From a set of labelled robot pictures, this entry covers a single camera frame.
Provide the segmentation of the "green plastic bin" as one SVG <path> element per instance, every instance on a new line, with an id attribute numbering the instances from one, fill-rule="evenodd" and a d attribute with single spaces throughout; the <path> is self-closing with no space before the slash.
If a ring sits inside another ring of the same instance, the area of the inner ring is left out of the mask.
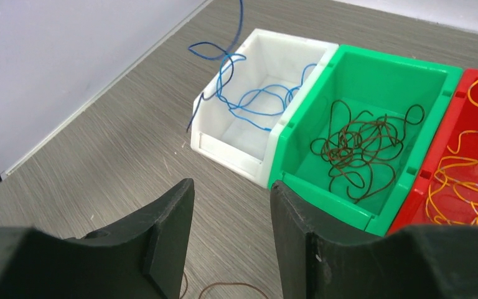
<path id="1" fill-rule="evenodd" d="M 269 183 L 383 236 L 463 69 L 342 45 L 281 132 Z"/>

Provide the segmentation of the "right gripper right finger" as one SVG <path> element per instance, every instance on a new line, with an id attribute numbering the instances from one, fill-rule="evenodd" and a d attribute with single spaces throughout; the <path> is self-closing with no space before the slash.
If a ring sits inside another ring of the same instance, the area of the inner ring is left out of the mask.
<path id="1" fill-rule="evenodd" d="M 285 298 L 478 298 L 478 227 L 411 225 L 379 237 L 270 192 Z"/>

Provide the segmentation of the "red plastic bin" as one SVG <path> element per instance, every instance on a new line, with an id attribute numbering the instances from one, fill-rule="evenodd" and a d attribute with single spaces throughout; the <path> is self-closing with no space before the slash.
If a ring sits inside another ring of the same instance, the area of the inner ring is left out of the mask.
<path id="1" fill-rule="evenodd" d="M 478 70 L 467 69 L 388 233 L 410 224 L 478 225 Z"/>

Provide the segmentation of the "white plastic bin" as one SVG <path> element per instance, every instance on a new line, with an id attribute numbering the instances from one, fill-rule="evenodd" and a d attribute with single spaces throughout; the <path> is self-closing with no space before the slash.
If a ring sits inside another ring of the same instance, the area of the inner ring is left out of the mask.
<path id="1" fill-rule="evenodd" d="M 195 98 L 190 147 L 261 186 L 282 130 L 339 46 L 255 29 Z"/>

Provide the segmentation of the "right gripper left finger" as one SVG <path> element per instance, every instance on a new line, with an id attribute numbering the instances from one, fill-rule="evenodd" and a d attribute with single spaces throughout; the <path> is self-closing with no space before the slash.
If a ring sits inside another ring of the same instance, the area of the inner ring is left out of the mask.
<path id="1" fill-rule="evenodd" d="M 183 179 L 80 239 L 0 227 L 0 298 L 179 298 L 194 197 Z"/>

